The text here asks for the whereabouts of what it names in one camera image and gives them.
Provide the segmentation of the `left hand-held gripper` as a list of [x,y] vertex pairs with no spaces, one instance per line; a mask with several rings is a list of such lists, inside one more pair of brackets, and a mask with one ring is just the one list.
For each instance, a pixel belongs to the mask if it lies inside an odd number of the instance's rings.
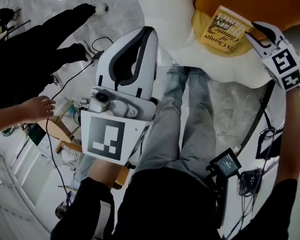
[[85,155],[124,166],[137,151],[159,102],[151,98],[157,55],[157,33],[145,26],[123,35],[100,56],[98,86],[80,116]]

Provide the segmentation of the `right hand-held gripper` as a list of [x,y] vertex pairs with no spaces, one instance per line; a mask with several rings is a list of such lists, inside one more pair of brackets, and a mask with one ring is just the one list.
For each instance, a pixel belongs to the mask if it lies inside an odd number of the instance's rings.
[[269,75],[285,92],[298,87],[300,85],[300,57],[293,45],[275,25],[262,21],[254,21],[252,25],[266,36],[266,41],[257,40],[249,32],[245,33],[245,37],[263,59],[262,63]]

